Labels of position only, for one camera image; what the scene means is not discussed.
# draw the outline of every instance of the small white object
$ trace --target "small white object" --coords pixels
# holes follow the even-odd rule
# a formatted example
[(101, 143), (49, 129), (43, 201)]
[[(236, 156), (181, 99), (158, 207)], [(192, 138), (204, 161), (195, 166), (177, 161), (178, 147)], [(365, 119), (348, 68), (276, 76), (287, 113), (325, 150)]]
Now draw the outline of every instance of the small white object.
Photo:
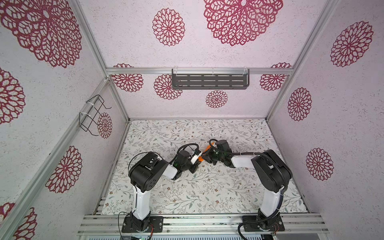
[(137, 219), (143, 220), (150, 213), (149, 198), (151, 197), (151, 190), (141, 192), (138, 187), (133, 186), (133, 192), (133, 215)]
[(92, 118), (88, 113), (85, 113), (85, 112), (81, 112), (81, 113), (86, 114), (86, 115), (88, 115), (90, 118)]
[(254, 169), (254, 165), (251, 161), (255, 155), (236, 155), (231, 158), (232, 164), (235, 167), (247, 167)]
[(202, 153), (203, 153), (203, 152), (200, 152), (199, 155), (195, 155), (195, 156), (193, 156), (192, 159), (191, 159), (191, 163), (192, 163), (192, 164), (195, 164), (196, 160), (201, 156)]
[(280, 198), (282, 197), (281, 191), (283, 189), (284, 187), (281, 187), (278, 192), (272, 192), (267, 189), (264, 190), (263, 203), (260, 210), (266, 217), (272, 215), (277, 209), (277, 205), (279, 205)]
[(162, 176), (169, 178), (169, 179), (172, 179), (176, 176), (176, 173), (177, 173), (177, 169), (174, 166), (168, 164), (168, 166), (165, 169), (165, 171), (163, 172)]

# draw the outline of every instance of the wire rack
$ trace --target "wire rack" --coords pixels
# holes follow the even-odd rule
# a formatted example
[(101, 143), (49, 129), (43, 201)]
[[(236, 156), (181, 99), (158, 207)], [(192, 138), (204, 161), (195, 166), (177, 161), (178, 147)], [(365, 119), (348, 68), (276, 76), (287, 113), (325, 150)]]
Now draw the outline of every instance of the wire rack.
[[(96, 105), (98, 102), (100, 102), (101, 105), (100, 105), (98, 108), (96, 108), (95, 105)], [(89, 100), (87, 100), (86, 103), (91, 104), (91, 105), (92, 105), (92, 108), (91, 108), (87, 113), (85, 113), (85, 112), (80, 112), (80, 113), (79, 113), (79, 127), (81, 127), (82, 130), (84, 130), (84, 131), (86, 131), (86, 132), (89, 132), (89, 133), (92, 134), (93, 136), (98, 136), (98, 135), (96, 135), (96, 134), (93, 134), (89, 128), (90, 128), (90, 126), (91, 126), (91, 124), (92, 124), (93, 122), (94, 122), (96, 125), (98, 125), (97, 122), (96, 122), (94, 119), (95, 119), (95, 117), (96, 117), (98, 114), (101, 115), (101, 113), (100, 113), (100, 108), (101, 108), (101, 107), (104, 107), (105, 109), (111, 109), (112, 107), (107, 108), (107, 107), (104, 105), (104, 99), (103, 99), (100, 95), (95, 95), (95, 96), (93, 96), (92, 98), (90, 98)], [(95, 110), (96, 110), (94, 116), (91, 116), (91, 115), (89, 114), (89, 113), (91, 112), (92, 109), (95, 109)], [(89, 118), (91, 121), (90, 121), (90, 123), (89, 123), (88, 126), (87, 126), (87, 125), (84, 124), (84, 122), (85, 122), (88, 118)]]

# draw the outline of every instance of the orange object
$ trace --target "orange object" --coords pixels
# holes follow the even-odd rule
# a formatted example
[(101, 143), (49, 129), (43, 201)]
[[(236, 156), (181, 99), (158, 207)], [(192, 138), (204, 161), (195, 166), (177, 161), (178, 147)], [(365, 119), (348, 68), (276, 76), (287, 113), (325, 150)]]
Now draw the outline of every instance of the orange object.
[[(208, 149), (211, 148), (211, 145), (208, 145), (208, 147), (204, 150), (204, 152), (208, 151)], [(200, 162), (202, 162), (204, 159), (200, 156), (197, 160), (199, 160)]]

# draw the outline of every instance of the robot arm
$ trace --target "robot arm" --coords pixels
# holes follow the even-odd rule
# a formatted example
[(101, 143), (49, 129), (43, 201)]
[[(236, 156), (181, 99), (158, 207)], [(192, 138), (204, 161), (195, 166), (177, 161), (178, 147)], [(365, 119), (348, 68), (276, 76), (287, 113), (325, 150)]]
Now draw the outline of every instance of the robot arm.
[(234, 167), (247, 167), (256, 170), (261, 183), (265, 187), (263, 203), (258, 210), (255, 221), (261, 230), (273, 229), (281, 220), (279, 209), (283, 195), (292, 178), (288, 166), (273, 150), (267, 150), (260, 155), (237, 155), (231, 158)]
[(154, 152), (147, 153), (129, 171), (128, 176), (133, 185), (133, 206), (129, 214), (131, 228), (143, 232), (149, 224), (149, 199), (151, 189), (156, 185), (161, 176), (174, 178), (177, 169)]
[[(225, 140), (221, 141), (217, 141), (216, 145), (218, 146), (218, 143), (220, 143), (221, 146), (224, 146), (223, 149), (213, 147), (206, 154), (210, 154), (210, 160), (215, 161), (217, 159), (229, 167), (247, 167), (256, 170), (266, 190), (256, 220), (251, 220), (253, 223), (257, 222), (257, 227), (262, 230), (273, 229), (276, 222), (281, 221), (278, 210), (281, 207), (288, 182), (292, 178), (292, 172), (273, 150), (267, 150), (264, 153), (245, 153), (244, 155), (235, 153), (236, 155), (233, 156), (232, 151), (226, 149), (227, 142)], [(161, 176), (175, 180), (184, 170), (195, 171), (195, 163), (191, 163), (191, 161), (196, 161), (196, 156), (200, 156), (202, 153), (195, 151), (194, 156), (191, 157), (187, 152), (184, 154), (182, 151), (184, 150), (177, 152), (177, 156), (174, 158), (174, 166), (154, 152), (150, 152), (130, 169), (129, 177), (131, 178), (131, 184), (134, 186), (134, 203), (132, 212), (129, 215), (132, 229), (142, 232), (148, 228), (151, 189)]]

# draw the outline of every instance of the floral patterned surface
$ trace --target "floral patterned surface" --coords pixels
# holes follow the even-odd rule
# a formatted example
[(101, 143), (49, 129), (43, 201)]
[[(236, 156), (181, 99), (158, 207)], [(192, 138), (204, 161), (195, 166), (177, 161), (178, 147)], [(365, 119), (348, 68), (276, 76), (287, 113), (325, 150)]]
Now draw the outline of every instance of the floral patterned surface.
[[(204, 150), (211, 138), (226, 139), (232, 151), (280, 152), (264, 120), (148, 120), (132, 121), (102, 214), (130, 212), (133, 190), (128, 164), (140, 152), (156, 151), (170, 161), (186, 143)], [(131, 163), (134, 165), (141, 157)], [(232, 169), (218, 162), (203, 161), (194, 174), (183, 172), (176, 181), (160, 178), (151, 192), (150, 208), (157, 214), (257, 212), (264, 187), (254, 169)], [(285, 192), (282, 212), (307, 212), (295, 183)]]

